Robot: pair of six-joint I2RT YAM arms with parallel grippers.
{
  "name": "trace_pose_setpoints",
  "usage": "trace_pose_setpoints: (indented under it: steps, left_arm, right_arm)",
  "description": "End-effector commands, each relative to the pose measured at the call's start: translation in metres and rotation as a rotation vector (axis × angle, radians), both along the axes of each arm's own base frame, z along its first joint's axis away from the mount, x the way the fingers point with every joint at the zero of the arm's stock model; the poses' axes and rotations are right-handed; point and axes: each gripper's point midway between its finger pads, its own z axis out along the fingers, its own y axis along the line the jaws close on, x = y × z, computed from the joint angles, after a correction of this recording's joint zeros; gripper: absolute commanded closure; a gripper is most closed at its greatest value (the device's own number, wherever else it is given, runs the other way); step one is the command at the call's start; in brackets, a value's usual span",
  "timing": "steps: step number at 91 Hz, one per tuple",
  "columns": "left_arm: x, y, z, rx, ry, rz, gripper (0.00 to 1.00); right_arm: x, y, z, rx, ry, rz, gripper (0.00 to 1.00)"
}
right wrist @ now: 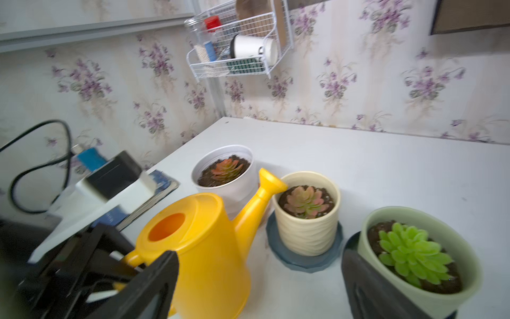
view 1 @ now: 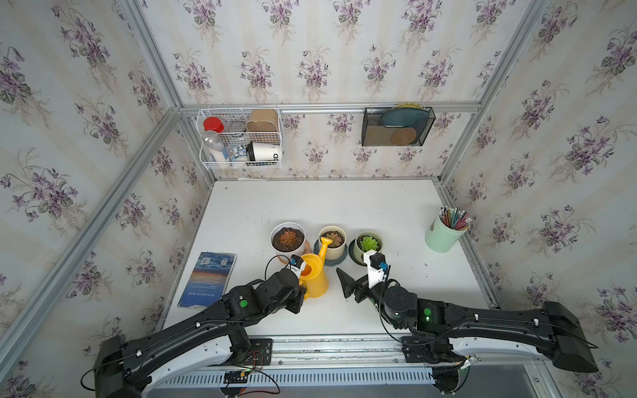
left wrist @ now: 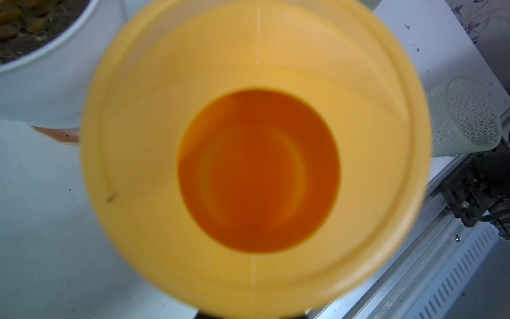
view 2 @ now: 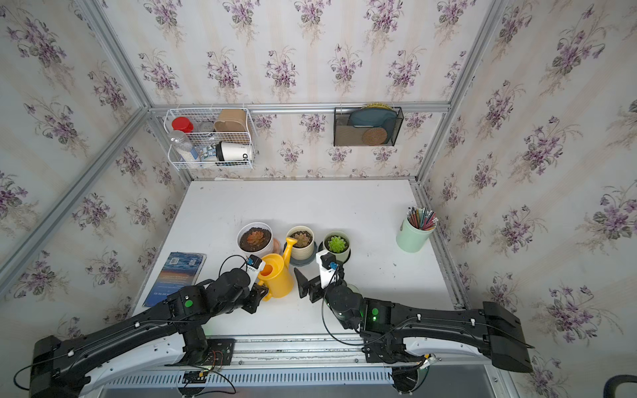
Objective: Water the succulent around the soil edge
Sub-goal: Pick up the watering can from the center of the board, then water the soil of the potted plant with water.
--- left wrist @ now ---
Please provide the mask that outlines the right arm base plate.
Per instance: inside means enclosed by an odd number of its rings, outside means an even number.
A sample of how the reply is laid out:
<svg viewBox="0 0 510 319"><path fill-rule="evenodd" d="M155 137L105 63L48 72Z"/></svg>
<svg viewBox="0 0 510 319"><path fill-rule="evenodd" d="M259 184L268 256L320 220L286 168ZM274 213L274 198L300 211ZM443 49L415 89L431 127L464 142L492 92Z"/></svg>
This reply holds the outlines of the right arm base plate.
<svg viewBox="0 0 510 319"><path fill-rule="evenodd" d="M440 190L464 226L491 223L501 237L509 239L509 152L469 156Z"/></svg>

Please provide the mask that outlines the yellow plastic watering can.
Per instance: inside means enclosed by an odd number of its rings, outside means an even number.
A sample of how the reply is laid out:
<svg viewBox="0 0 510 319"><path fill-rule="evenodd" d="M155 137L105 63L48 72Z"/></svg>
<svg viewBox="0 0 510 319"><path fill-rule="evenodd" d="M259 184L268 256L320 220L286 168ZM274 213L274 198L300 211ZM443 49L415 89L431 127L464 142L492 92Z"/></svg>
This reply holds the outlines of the yellow plastic watering can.
<svg viewBox="0 0 510 319"><path fill-rule="evenodd" d="M281 318L361 284L426 190L428 106L358 1L152 1L104 53L84 181L121 255L223 318Z"/></svg>

